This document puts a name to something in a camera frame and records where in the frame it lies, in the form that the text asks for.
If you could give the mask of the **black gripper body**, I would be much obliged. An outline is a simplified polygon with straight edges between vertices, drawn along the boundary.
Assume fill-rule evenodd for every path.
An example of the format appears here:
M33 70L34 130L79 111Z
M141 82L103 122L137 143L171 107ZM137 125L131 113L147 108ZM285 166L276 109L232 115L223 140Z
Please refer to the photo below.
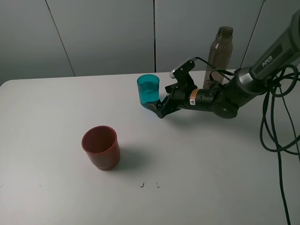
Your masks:
M190 88L185 91L175 87L172 92L172 112L181 109L213 112L224 102L225 97L219 86L209 89Z

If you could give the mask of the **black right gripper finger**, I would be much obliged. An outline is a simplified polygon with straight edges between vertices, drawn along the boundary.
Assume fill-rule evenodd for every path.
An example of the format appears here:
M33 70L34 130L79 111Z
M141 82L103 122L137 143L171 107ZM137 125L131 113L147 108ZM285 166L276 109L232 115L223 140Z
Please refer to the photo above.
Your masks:
M179 86L178 83L174 83L174 84L165 86L165 91L168 94L175 94L175 93L180 93L181 92L180 86Z

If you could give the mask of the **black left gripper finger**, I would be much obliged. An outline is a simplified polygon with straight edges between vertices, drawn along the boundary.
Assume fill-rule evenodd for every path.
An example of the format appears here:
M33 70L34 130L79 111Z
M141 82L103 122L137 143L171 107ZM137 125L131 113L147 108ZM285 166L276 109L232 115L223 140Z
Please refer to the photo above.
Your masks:
M146 108L154 112L161 119L180 110L170 95L167 95L162 101L147 102Z

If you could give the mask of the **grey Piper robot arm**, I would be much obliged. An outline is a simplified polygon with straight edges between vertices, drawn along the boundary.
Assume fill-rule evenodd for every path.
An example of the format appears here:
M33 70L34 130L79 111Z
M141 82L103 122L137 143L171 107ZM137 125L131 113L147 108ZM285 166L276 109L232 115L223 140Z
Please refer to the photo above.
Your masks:
M238 109L258 95L274 90L279 82L275 76L285 68L295 71L292 86L298 80L295 62L300 58L300 13L297 11L288 28L268 48L260 59L251 67L244 67L230 73L212 67L214 72L232 76L227 84L222 85L212 80L208 89L199 89L189 72L195 67L197 57L191 58L170 72L170 77L177 82L165 87L167 96L162 100L147 102L145 107L163 118L180 109L213 112L215 115L232 119Z

